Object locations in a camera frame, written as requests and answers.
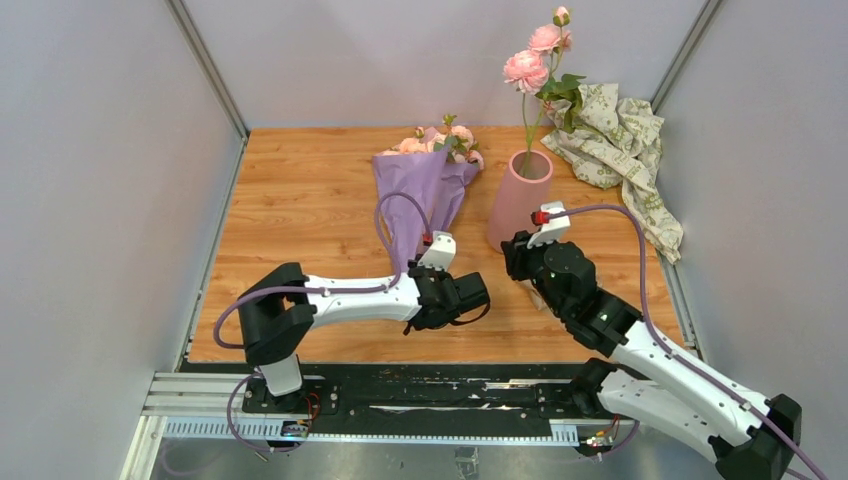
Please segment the purple flower bouquet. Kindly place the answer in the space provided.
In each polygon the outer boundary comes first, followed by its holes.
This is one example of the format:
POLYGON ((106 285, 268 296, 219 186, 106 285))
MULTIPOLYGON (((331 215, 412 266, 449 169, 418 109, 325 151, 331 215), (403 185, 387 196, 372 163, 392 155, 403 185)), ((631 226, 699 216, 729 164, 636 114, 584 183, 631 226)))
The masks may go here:
POLYGON ((472 131, 443 116, 440 127, 417 127, 398 144, 372 157, 381 230, 402 265, 423 247, 430 231, 449 230, 466 190, 484 170, 472 131))

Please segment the beige ribbon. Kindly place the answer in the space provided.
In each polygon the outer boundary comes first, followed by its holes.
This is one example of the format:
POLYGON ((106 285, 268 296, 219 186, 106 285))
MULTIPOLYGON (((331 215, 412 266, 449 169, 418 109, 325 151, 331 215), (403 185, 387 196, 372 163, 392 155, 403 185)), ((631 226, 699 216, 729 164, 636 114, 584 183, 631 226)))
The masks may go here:
POLYGON ((548 307, 547 303, 536 290, 535 286, 530 280, 520 281, 519 285, 527 291, 531 303, 537 311, 550 311, 550 308, 548 307))

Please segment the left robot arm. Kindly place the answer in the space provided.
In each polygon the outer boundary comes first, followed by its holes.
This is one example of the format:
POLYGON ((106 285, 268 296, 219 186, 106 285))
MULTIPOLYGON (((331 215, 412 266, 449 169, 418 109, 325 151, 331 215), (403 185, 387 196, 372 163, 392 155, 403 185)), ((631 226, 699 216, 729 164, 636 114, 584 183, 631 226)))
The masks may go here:
POLYGON ((332 279, 307 276, 297 262, 285 263, 237 300, 241 349, 257 371, 249 380, 243 408, 305 413, 321 393, 306 385, 299 344, 317 328, 356 321, 400 322, 406 332, 464 326, 464 314, 484 317, 491 299, 482 276, 410 264, 396 277, 332 279))

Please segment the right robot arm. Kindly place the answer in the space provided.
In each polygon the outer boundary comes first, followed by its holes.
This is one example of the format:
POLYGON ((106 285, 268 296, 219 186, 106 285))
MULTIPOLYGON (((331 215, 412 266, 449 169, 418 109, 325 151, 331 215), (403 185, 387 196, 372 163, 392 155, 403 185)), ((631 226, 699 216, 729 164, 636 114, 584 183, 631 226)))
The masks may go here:
POLYGON ((798 457, 801 406, 717 372, 669 340, 636 307, 599 287, 572 242, 520 231, 501 244, 507 274, 529 282, 565 330, 601 354, 588 361, 571 403, 584 417, 630 417, 686 444, 725 479, 780 479, 798 457))

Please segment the pink cylindrical vase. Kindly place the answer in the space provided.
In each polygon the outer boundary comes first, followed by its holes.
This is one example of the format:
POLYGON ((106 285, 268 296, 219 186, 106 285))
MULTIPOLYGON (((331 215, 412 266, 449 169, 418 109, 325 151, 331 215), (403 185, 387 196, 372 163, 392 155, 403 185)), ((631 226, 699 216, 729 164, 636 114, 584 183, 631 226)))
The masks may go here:
POLYGON ((534 229, 531 214, 547 201, 552 179, 553 163, 541 151, 518 151, 507 161, 488 216, 486 238, 495 251, 516 232, 534 229))

